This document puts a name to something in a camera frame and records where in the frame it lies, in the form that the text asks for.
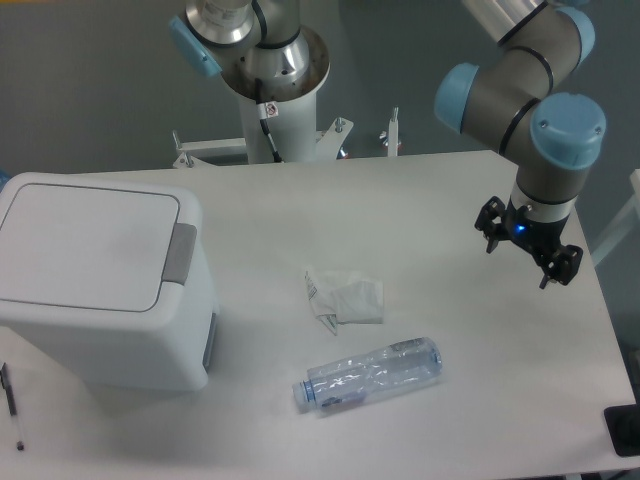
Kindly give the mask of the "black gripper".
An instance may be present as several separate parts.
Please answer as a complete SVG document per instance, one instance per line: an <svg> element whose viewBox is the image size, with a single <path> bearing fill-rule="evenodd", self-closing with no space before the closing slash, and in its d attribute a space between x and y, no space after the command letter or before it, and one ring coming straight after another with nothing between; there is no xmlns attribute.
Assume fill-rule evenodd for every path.
<svg viewBox="0 0 640 480"><path fill-rule="evenodd" d="M481 207L474 228L483 234L487 254L506 237L529 253L543 271L539 288L545 289L549 283L567 286L581 265L583 249L561 243L568 216L568 202L548 204L512 193L507 208L492 196Z"/></svg>

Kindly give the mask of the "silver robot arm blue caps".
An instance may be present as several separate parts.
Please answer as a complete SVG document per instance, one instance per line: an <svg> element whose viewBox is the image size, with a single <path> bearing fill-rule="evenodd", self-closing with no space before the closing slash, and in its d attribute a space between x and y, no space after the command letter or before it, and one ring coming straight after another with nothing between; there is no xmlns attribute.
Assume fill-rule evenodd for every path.
<svg viewBox="0 0 640 480"><path fill-rule="evenodd" d="M590 98L561 92L595 43L590 19L546 1L469 1L467 10L502 50L483 69L453 67L436 118L517 166L507 201L489 199L475 222L494 250L527 252L544 283L570 283L583 251L561 235L606 131ZM324 41L303 25L296 1L190 1L169 32L200 75L221 76L239 100L253 163L327 162L338 147L316 132L315 95L329 73Z"/></svg>

